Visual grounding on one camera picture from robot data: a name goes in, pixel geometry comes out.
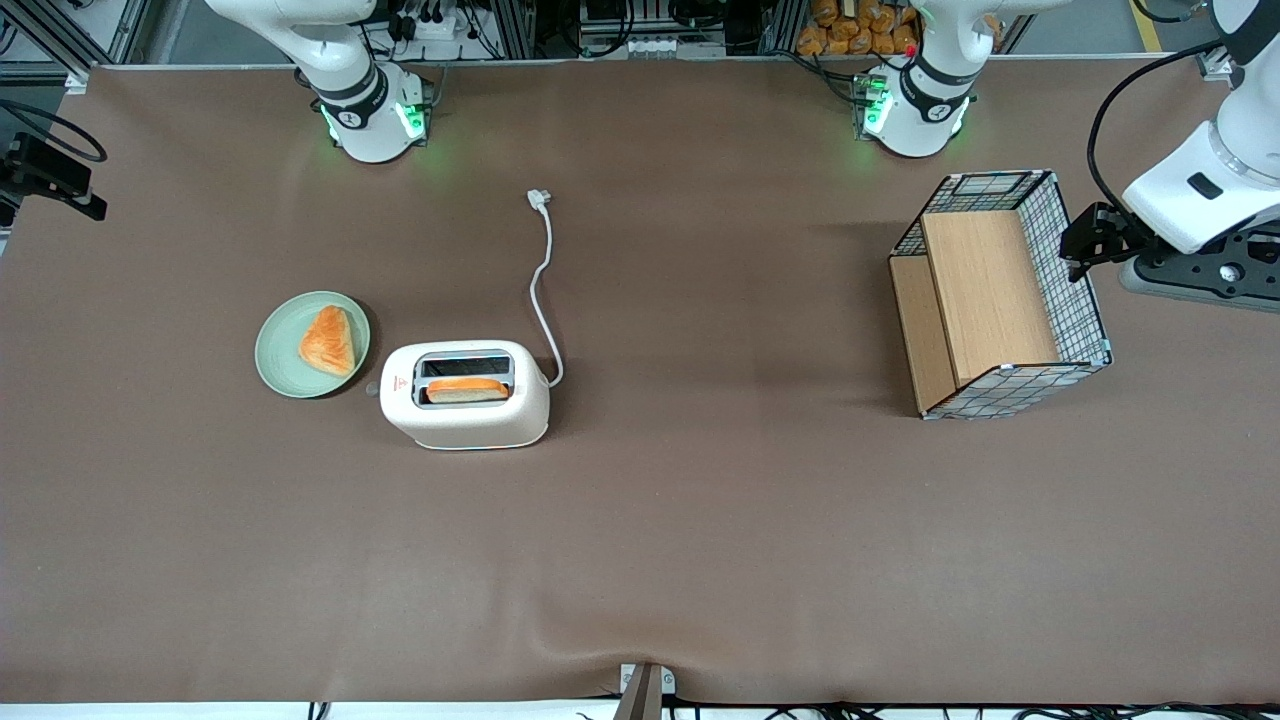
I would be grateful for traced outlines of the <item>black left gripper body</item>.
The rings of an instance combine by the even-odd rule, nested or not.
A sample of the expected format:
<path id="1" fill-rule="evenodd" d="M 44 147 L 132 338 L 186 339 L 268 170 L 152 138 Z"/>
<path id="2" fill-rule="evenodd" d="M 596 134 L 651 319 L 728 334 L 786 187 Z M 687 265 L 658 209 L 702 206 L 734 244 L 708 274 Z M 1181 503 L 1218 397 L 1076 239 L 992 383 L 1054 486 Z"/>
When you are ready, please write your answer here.
<path id="1" fill-rule="evenodd" d="M 1123 214 L 1123 232 L 1098 233 L 1094 264 L 1121 263 L 1158 247 L 1160 237 L 1140 218 L 1125 208 L 1115 208 Z"/>

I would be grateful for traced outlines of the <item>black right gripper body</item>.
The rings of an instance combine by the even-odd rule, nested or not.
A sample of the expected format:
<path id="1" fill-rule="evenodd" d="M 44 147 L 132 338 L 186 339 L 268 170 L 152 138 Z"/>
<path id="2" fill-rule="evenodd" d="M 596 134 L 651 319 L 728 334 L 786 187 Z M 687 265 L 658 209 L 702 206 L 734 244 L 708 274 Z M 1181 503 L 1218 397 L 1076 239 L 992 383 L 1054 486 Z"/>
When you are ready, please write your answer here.
<path id="1" fill-rule="evenodd" d="M 90 201 L 91 170 L 29 133 L 15 133 L 3 150 L 1 187 L 15 195 Z"/>

